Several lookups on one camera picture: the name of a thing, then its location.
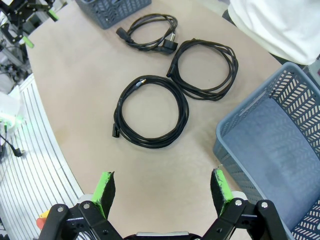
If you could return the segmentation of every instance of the screw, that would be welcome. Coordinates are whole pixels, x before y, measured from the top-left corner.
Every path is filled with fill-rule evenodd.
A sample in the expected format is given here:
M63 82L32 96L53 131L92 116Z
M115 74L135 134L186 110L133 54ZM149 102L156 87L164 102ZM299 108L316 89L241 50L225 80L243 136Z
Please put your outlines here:
M235 201L235 205L241 206L241 205L242 205L242 201L241 201L241 200L236 200L236 201Z
M266 203L265 201L263 203L261 203L261 207L263 207L264 209L266 209L268 207L268 203Z

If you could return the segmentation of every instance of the beige tabletop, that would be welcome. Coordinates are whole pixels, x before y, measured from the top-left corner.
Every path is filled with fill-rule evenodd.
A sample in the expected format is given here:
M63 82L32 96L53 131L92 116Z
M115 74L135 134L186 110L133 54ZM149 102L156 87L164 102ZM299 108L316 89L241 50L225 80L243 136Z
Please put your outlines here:
M149 13L178 19L176 41L192 38L233 48L239 71L218 102L187 97L190 116L181 136L162 149L138 147L113 138L113 114L123 89L141 75L165 76L173 54L139 52L117 35ZM116 195L109 220L125 237L136 232L189 231L203 235L217 217L210 176L219 165L213 154L217 123L256 89L280 64L262 47L220 16L192 0L153 0L152 4L107 30L100 29L72 2L32 35L28 50L36 84L59 146L85 193L92 193L103 171L115 171ZM133 34L149 42L167 29L165 22ZM201 46L179 60L181 76L211 88L228 72L222 56ZM128 124L145 137L157 137L176 124L177 104L169 91L148 84L124 104ZM237 185L227 175L230 186ZM234 239L249 239L236 232Z

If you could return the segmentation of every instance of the gray plastic basket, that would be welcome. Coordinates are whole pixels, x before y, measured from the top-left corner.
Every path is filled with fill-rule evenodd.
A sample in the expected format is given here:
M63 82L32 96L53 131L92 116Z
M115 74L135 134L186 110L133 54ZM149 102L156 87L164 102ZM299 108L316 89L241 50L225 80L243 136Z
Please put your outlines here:
M151 4L151 0L75 0L79 7L102 29Z
M320 204L319 100L307 75L286 63L216 128L214 154L249 201L274 202L290 239L320 238L311 211Z

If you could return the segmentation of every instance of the green tape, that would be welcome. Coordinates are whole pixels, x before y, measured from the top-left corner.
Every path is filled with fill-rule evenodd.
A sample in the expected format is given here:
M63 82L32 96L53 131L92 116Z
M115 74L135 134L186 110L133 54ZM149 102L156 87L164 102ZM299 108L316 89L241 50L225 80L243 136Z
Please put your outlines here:
M27 44L30 48L34 48L34 44L32 43L32 41L30 41L29 40L29 38L27 38L26 36L24 36L23 38L22 38L22 40L25 42L25 44Z
M103 217L106 218L104 213L103 205L102 205L102 197L105 192L105 188L109 180L111 179L113 173L112 172L103 172L98 185L95 188L91 201L100 209Z
M59 20L58 15L55 13L55 11L52 10L52 8L51 8L48 12L52 15L52 17L53 17L56 21Z
M213 170L213 179L211 180L211 191L217 191L212 193L213 201L215 202L215 208L220 216L226 209L226 206L234 198L224 172L221 169Z

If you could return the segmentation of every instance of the power cord plug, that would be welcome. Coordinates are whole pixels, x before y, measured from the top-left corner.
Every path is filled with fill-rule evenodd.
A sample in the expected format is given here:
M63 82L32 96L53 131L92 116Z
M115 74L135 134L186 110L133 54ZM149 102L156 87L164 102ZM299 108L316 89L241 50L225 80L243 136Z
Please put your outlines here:
M113 124L112 137L114 137L114 138L119 138L120 137L120 131L117 128L115 123Z
M7 132L8 132L8 129L7 129L7 125L4 125L4 132L5 132L5 137L7 138ZM20 148L15 148L10 142L8 142L8 140L6 138L4 138L1 134L0 134L0 138L2 138L4 140L4 144L3 144L3 149L1 150L4 150L5 148L5 144L7 143L10 148L12 149L12 152L13 154L17 157L17 158L20 158L24 155L25 151L24 150L20 150Z
M177 50L178 43L174 42L176 34L172 33L170 40L164 39L161 47L161 51L166 54L172 54L175 50Z
M126 30L124 30L122 27L119 27L116 32L116 34L118 34L118 36L125 40L128 43L133 43L134 41L132 40L132 38L130 37L130 35L127 33Z

